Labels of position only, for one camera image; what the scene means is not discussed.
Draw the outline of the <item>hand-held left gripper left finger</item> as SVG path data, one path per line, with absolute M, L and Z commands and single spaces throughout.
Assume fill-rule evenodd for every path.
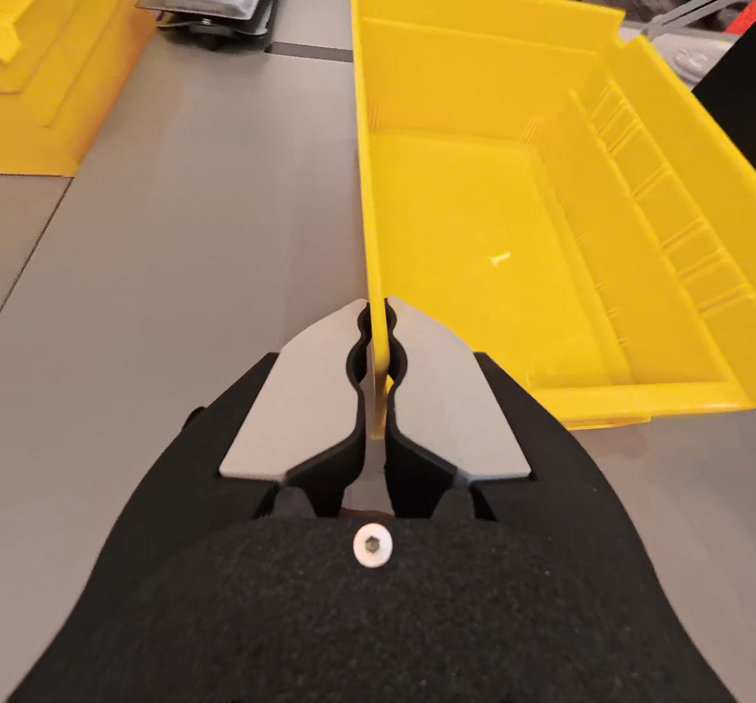
M 275 355 L 219 466 L 224 479 L 300 489 L 318 517 L 337 517 L 363 471 L 370 306 L 355 300 Z

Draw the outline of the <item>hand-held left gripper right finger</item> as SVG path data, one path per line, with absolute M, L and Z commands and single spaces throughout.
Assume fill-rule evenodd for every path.
M 532 468 L 474 352 L 398 297 L 386 298 L 385 313 L 384 472 L 395 516 L 427 519 L 453 488 L 528 479 Z

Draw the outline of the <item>yellow plastic bin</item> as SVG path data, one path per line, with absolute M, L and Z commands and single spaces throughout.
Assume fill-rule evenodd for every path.
M 72 177 L 156 30 L 141 0 L 1 0 L 1 173 Z
M 754 409 L 754 168 L 623 12 L 351 5 L 379 392 L 398 297 L 569 429 Z

